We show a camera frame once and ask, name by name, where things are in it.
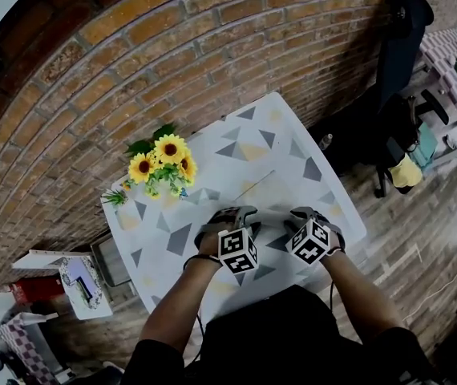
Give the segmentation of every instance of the cube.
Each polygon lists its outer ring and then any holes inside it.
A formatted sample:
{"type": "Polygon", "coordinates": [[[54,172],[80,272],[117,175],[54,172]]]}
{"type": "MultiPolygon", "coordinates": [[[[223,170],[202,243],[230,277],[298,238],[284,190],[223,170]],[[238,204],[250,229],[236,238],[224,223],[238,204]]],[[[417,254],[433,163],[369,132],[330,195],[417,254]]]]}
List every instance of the cube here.
{"type": "Polygon", "coordinates": [[[319,261],[330,249],[330,228],[312,218],[286,244],[288,251],[306,265],[319,261]]]}
{"type": "Polygon", "coordinates": [[[246,228],[218,233],[218,257],[233,273],[240,274],[257,268],[257,248],[246,228]]]}

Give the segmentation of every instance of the chair backrest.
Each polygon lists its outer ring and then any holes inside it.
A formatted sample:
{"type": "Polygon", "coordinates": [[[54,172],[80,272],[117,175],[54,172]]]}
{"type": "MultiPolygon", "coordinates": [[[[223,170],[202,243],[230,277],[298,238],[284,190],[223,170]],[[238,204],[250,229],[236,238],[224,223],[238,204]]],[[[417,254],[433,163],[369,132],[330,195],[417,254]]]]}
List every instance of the chair backrest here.
{"type": "Polygon", "coordinates": [[[391,24],[378,57],[378,112],[409,83],[425,27],[434,21],[434,12],[426,0],[389,0],[389,5],[391,24]]]}

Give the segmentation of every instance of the white table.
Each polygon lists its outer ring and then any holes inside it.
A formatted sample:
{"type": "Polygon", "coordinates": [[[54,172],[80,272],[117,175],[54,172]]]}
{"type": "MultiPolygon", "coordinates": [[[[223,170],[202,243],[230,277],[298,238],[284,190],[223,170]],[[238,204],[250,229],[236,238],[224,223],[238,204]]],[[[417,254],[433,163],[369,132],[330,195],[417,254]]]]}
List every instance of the white table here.
{"type": "MultiPolygon", "coordinates": [[[[119,209],[103,205],[121,257],[144,305],[152,312],[197,253],[193,239],[218,210],[255,205],[263,222],[255,242],[260,266],[237,278],[223,268],[200,307],[208,322],[299,284],[316,272],[288,254],[281,226],[289,210],[309,205],[338,225],[347,248],[366,235],[354,205],[312,137],[277,93],[216,121],[188,139],[198,164],[189,197],[153,201],[132,189],[119,209]]],[[[126,177],[116,181],[119,189],[126,177]]]]}

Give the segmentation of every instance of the white cable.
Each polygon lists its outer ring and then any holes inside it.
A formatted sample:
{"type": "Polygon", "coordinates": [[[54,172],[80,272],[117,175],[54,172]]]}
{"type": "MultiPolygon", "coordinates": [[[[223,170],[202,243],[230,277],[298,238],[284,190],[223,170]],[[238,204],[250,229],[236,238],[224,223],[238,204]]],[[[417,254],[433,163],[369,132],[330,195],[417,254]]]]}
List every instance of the white cable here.
{"type": "Polygon", "coordinates": [[[421,307],[423,306],[423,304],[428,301],[430,298],[433,298],[435,295],[437,294],[440,294],[441,292],[443,292],[450,284],[452,284],[453,282],[455,282],[455,279],[457,278],[457,273],[456,275],[453,277],[453,279],[451,281],[449,281],[445,286],[443,286],[440,290],[434,292],[433,294],[430,294],[428,295],[426,298],[424,298],[421,303],[419,304],[419,306],[416,308],[416,310],[410,314],[410,315],[407,315],[403,321],[405,321],[406,319],[410,318],[412,315],[416,314],[420,309],[421,307]]]}

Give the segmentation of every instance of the black shirt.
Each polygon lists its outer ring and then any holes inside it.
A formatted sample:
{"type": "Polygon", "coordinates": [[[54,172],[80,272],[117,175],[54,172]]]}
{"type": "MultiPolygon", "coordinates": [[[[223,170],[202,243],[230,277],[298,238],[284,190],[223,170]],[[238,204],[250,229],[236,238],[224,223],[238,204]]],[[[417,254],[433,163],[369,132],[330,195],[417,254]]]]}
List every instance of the black shirt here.
{"type": "Polygon", "coordinates": [[[122,385],[308,379],[310,383],[437,383],[417,338],[393,328],[366,345],[343,338],[315,294],[292,286],[211,321],[200,361],[184,369],[179,351],[143,340],[122,385]]]}

